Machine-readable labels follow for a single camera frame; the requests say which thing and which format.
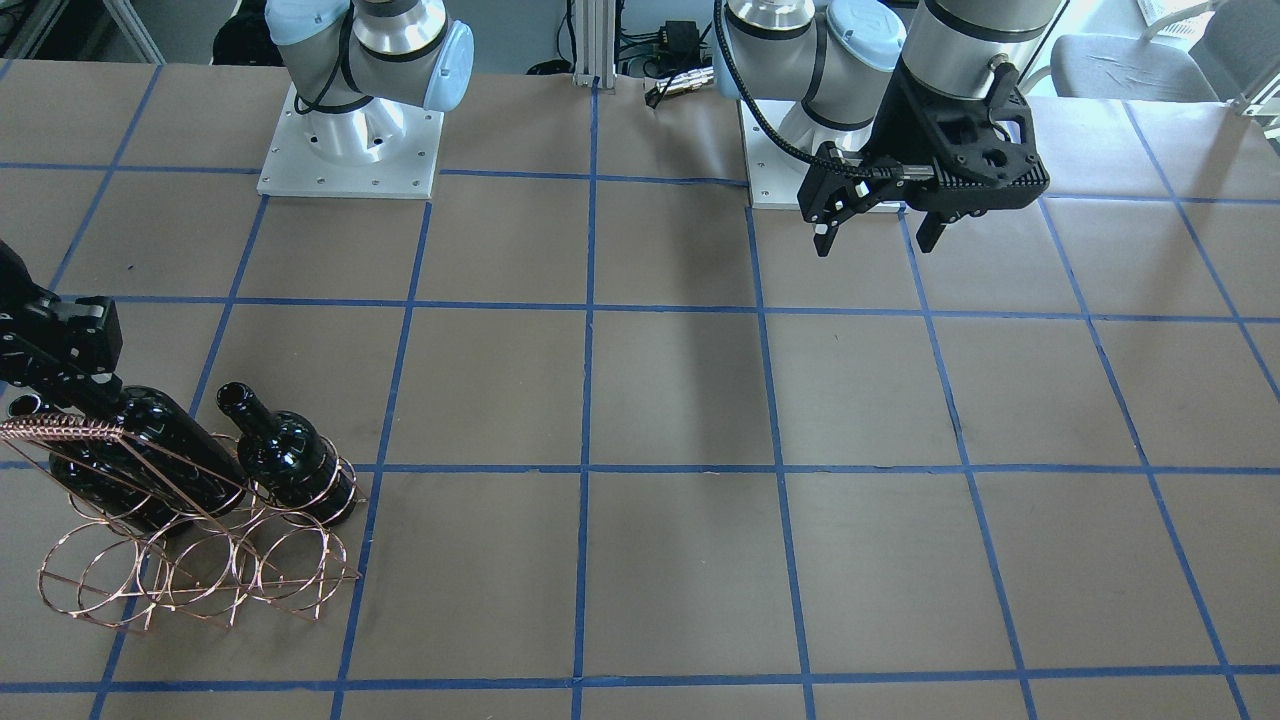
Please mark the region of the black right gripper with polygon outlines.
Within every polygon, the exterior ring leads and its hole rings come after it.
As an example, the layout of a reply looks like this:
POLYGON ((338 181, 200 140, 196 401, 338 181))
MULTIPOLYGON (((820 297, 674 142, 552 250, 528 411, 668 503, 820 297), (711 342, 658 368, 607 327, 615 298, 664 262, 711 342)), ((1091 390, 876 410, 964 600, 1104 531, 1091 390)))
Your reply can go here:
POLYGON ((65 301, 37 284, 1 243, 3 380, 33 389, 56 407, 114 411, 122 379, 122 327, 113 299, 65 301))

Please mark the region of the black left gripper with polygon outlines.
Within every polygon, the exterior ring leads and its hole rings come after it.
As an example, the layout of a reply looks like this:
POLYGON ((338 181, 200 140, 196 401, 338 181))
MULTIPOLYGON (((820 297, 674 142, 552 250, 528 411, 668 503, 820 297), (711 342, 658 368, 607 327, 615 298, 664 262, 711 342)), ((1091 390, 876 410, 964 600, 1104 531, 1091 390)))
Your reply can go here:
MULTIPOLYGON (((797 159, 808 164, 797 205, 814 228, 819 258, 829 256, 838 228, 850 218, 883 201, 904 200, 908 187, 927 184, 941 174, 937 158, 904 163, 883 155, 868 161, 860 152, 847 152, 832 141, 822 142, 814 152, 799 151, 797 159)), ((927 211, 916 229, 919 251, 933 252, 950 224, 950 214, 927 211)))

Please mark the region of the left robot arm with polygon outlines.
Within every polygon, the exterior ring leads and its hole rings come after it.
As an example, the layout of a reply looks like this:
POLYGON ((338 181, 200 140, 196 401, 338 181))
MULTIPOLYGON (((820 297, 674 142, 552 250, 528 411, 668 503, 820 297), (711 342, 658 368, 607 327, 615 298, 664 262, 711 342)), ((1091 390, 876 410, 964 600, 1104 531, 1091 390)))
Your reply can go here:
POLYGON ((882 202, 947 225, 1020 210, 1051 183, 1019 83, 1056 1, 718 1, 716 77, 804 169, 797 209, 827 256, 882 202))

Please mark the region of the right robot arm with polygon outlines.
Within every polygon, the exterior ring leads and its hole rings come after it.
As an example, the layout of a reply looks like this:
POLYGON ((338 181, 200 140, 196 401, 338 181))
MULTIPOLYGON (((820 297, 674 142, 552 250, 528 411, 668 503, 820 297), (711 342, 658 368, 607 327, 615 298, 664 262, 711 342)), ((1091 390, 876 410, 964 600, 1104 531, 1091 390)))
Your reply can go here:
MULTIPOLYGON (((291 87, 259 172, 262 199, 428 201, 442 124, 466 94, 474 35, 442 1, 269 1, 291 87)), ((61 406, 115 389, 106 299, 65 301, 3 246, 3 380, 61 406)))

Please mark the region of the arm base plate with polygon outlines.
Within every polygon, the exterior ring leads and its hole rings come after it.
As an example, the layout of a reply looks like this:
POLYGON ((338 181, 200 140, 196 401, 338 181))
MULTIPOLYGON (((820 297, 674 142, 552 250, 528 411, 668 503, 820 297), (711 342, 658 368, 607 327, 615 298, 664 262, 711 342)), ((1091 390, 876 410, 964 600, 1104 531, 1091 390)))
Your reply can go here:
MULTIPOLYGON (((756 105, 781 137, 806 152, 815 151, 827 140, 855 152, 870 137, 870 124, 851 131, 833 129, 813 120, 800 102, 759 100, 756 105)), ((751 205, 760 210, 796 211, 797 191, 808 164, 772 142, 745 102, 739 106, 751 205)))
POLYGON ((385 99, 346 114, 294 109, 294 86, 269 143, 256 190, 269 197, 433 196, 445 114, 385 99))

